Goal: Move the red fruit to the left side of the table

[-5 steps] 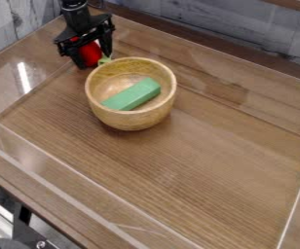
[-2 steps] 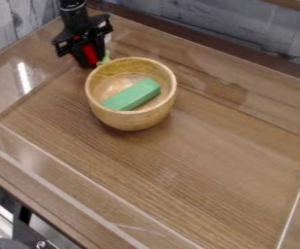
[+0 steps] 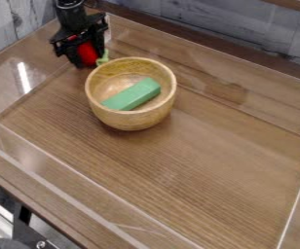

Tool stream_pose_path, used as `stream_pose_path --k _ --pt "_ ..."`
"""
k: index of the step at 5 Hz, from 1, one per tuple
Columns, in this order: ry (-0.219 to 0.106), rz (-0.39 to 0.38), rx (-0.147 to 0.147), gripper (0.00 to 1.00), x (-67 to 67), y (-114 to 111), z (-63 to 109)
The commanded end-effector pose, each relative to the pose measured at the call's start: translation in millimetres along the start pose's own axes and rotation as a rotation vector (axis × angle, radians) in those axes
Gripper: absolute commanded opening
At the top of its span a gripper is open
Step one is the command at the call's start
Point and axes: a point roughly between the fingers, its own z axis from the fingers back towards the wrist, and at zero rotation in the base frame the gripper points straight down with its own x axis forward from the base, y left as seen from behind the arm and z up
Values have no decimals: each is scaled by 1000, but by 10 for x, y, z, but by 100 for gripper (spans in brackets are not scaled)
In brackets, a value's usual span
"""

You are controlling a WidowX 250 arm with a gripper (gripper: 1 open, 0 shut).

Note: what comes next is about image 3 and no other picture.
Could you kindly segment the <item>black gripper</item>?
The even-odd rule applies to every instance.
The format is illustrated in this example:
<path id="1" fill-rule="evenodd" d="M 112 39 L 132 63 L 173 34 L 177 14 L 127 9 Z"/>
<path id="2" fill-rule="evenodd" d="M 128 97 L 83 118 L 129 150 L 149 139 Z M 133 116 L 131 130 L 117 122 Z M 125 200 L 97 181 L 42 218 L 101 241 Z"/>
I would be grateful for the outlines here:
<path id="1" fill-rule="evenodd" d="M 92 47 L 99 57 L 104 53 L 104 23 L 105 14 L 99 12 L 92 15 L 57 14 L 60 28 L 49 39 L 56 56 L 67 56 L 76 68 L 83 67 L 81 58 L 75 46 L 67 47 L 67 38 L 76 35 L 91 38 Z"/>

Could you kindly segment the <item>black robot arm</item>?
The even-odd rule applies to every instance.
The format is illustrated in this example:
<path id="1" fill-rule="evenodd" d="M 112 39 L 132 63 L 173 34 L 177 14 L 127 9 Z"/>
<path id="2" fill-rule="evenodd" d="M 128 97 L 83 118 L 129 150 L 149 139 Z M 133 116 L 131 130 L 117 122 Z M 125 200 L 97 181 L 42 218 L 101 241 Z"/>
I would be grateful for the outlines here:
<path id="1" fill-rule="evenodd" d="M 64 55 L 76 68 L 96 67 L 104 55 L 105 14 L 88 15 L 84 0 L 55 0 L 60 28 L 49 38 L 56 56 Z"/>

